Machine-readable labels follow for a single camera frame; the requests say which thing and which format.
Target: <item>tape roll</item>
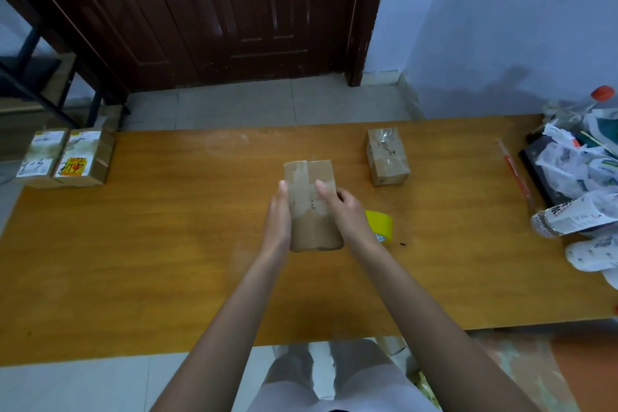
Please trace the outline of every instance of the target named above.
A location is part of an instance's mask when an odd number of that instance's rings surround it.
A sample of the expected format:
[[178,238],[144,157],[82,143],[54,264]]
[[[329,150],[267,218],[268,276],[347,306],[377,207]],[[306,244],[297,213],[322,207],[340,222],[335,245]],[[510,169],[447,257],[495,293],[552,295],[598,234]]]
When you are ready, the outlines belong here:
[[385,213],[365,211],[369,226],[375,233],[378,241],[387,243],[392,240],[392,218]]

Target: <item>person's left hand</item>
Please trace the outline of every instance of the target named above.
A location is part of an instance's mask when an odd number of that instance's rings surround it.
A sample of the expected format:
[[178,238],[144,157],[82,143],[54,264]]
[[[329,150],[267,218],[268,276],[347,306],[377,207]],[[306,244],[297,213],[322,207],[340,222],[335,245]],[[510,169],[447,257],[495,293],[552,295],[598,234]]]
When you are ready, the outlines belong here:
[[280,181],[277,195],[271,197],[260,253],[285,261],[292,239],[292,217],[287,201],[287,182]]

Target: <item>bottle with red cap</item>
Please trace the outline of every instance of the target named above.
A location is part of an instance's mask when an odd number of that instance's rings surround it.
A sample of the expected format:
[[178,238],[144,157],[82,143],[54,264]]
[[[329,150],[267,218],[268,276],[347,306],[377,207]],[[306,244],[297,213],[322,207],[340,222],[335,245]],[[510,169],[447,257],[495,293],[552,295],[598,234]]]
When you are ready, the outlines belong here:
[[593,91],[588,98],[566,108],[556,111],[552,123],[561,129],[571,130],[582,122],[583,117],[593,108],[613,97],[615,90],[609,85],[603,85]]

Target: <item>gray pants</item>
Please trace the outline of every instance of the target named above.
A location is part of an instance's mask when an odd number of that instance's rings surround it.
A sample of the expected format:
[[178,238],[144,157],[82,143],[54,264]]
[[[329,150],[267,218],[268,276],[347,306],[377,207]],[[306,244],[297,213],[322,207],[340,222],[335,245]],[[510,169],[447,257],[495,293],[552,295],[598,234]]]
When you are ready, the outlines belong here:
[[248,412],[436,411],[375,342],[359,339],[330,346],[336,373],[333,401],[320,400],[313,391],[308,345],[290,345],[273,362]]

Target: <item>dark brown door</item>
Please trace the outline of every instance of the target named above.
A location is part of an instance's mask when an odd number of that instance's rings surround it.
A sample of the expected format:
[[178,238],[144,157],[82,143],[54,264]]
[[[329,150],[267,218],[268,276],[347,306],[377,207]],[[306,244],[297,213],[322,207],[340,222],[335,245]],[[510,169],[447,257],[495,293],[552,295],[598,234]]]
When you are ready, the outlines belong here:
[[200,82],[165,0],[55,1],[129,88]]
[[350,0],[166,0],[204,83],[341,71]]

